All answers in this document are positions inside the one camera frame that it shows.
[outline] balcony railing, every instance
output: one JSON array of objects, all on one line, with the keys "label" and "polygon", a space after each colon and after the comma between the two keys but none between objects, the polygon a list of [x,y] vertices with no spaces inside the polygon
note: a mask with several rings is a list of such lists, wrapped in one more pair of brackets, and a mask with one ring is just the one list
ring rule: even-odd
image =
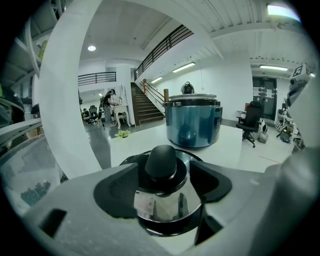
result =
[{"label": "balcony railing", "polygon": [[78,76],[78,86],[96,84],[102,82],[116,82],[116,72],[100,72],[92,74],[83,74]]},{"label": "balcony railing", "polygon": [[142,61],[135,71],[136,78],[138,78],[153,62],[156,61],[161,55],[163,55],[170,48],[175,46],[177,43],[191,36],[193,32],[181,25],[172,31],[166,38],[164,38]]}]

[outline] door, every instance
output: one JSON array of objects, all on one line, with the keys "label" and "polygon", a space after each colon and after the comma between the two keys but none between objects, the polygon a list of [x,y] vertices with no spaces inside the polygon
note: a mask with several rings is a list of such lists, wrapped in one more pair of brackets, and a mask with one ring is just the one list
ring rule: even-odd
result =
[{"label": "door", "polygon": [[277,110],[277,80],[269,77],[253,77],[253,101],[260,102],[263,118],[275,120]]}]

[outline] floor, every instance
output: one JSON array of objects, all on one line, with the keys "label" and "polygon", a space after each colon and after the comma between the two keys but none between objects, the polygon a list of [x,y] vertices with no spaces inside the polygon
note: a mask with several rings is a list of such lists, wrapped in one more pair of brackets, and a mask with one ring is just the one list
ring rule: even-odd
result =
[{"label": "floor", "polygon": [[[119,131],[118,127],[110,127],[109,122],[85,124],[84,129],[90,141],[93,153],[98,160],[102,169],[111,167],[110,159],[110,140],[116,137]],[[165,124],[165,120],[145,123],[137,127],[129,127],[127,124],[121,124],[120,130],[130,131],[132,133],[139,132],[145,129],[153,128]]]},{"label": "floor", "polygon": [[[121,130],[131,131],[132,133],[145,129],[160,126],[165,123],[165,120],[146,123],[137,127],[128,127],[126,124],[121,125]],[[225,121],[222,125],[235,127],[235,121]],[[85,130],[90,141],[92,150],[101,165],[102,169],[111,167],[110,158],[110,140],[115,138],[118,132],[117,127],[110,127],[109,123],[104,123],[103,128],[101,123],[86,124]],[[268,139],[266,144],[255,141],[255,148],[252,144],[244,140],[241,146],[240,159],[238,168],[241,170],[263,173],[268,166],[282,163],[288,156],[291,155],[294,148],[293,144],[282,142],[276,138],[278,132],[273,127],[268,127]]]}]

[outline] white tabletop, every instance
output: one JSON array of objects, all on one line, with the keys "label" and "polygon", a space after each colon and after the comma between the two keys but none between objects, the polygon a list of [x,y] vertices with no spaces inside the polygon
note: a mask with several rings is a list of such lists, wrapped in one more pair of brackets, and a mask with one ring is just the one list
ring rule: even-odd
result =
[{"label": "white tabletop", "polygon": [[183,148],[171,143],[167,139],[166,125],[130,134],[126,138],[113,138],[111,140],[111,166],[121,164],[126,158],[150,151],[159,145],[171,145],[176,149],[191,152],[204,162],[223,167],[236,168],[241,152],[242,130],[221,125],[219,139],[211,146],[190,149]]}]

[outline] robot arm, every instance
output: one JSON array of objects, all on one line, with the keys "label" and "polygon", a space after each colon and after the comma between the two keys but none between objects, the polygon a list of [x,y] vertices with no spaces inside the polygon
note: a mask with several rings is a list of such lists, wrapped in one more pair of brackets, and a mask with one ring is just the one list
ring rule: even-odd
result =
[{"label": "robot arm", "polygon": [[309,83],[310,77],[311,73],[305,64],[294,69],[289,80],[289,90],[284,99],[288,108],[294,103],[307,83]]}]

